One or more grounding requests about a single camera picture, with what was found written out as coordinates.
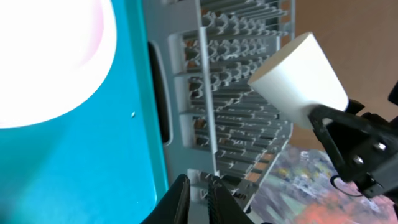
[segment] patterned cloth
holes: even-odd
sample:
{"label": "patterned cloth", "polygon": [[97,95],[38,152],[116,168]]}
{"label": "patterned cloth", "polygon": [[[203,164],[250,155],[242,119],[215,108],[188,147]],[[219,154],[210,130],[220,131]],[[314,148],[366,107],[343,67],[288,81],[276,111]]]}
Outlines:
{"label": "patterned cloth", "polygon": [[[336,171],[323,151],[287,146],[265,179],[251,206],[274,224],[398,223],[392,202],[385,197],[349,197],[329,182]],[[342,190],[359,194],[340,179]]]}

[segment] screw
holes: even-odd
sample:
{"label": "screw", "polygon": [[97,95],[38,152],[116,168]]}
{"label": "screw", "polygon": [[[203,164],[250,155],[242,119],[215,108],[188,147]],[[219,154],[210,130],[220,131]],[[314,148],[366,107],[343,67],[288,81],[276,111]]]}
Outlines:
{"label": "screw", "polygon": [[354,162],[355,162],[357,165],[362,165],[362,164],[363,164],[363,160],[362,160],[362,158],[360,158],[359,156],[354,156],[353,160],[354,160]]}
{"label": "screw", "polygon": [[385,144],[383,144],[383,143],[375,143],[374,145],[373,145],[373,147],[375,148],[375,149],[377,149],[377,150],[380,150],[380,151],[384,151],[384,150],[386,150],[386,145]]}

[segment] brown wall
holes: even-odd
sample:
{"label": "brown wall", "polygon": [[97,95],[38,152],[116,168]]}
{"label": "brown wall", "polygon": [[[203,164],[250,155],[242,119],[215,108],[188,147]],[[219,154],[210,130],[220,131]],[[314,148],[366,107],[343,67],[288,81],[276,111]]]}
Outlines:
{"label": "brown wall", "polygon": [[[296,36],[312,31],[349,98],[390,120],[387,101],[398,81],[398,0],[296,0]],[[290,143],[323,149],[311,131],[295,127]]]}

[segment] vertical gray bar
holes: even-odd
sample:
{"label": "vertical gray bar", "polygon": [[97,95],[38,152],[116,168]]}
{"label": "vertical gray bar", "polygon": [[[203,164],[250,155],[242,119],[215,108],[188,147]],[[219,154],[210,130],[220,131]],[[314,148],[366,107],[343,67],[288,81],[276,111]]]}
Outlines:
{"label": "vertical gray bar", "polygon": [[211,93],[210,66],[207,52],[206,27],[199,27],[198,39],[200,44],[201,69],[203,73],[204,92],[206,101],[207,124],[212,153],[217,152],[216,127],[214,119],[213,96]]}
{"label": "vertical gray bar", "polygon": [[296,1],[290,0],[290,40],[294,40],[296,27]]}

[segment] bright light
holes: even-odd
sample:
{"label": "bright light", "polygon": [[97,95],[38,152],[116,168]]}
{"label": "bright light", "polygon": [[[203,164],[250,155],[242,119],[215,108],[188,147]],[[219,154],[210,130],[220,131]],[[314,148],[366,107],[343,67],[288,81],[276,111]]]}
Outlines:
{"label": "bright light", "polygon": [[0,128],[61,116],[100,87],[116,50],[110,0],[0,1]]}

